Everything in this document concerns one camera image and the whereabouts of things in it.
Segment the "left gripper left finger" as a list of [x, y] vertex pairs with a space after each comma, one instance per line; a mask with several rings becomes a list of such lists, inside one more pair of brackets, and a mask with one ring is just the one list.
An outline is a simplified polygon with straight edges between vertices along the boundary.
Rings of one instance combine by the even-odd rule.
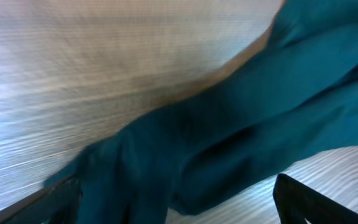
[[68, 177], [0, 211], [0, 224], [74, 224], [81, 199], [80, 182]]

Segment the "dark t-shirt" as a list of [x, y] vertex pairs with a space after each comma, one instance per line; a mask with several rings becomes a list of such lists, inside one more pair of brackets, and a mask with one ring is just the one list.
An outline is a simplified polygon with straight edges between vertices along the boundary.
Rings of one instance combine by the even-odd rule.
[[294, 162], [358, 146], [358, 0], [287, 1], [263, 51], [197, 95], [87, 146], [78, 223], [197, 215]]

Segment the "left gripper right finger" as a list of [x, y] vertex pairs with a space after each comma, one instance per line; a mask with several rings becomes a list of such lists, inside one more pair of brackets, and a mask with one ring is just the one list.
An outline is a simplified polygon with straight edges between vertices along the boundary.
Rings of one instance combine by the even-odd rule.
[[358, 224], [358, 213], [286, 174], [278, 174], [273, 199], [281, 224]]

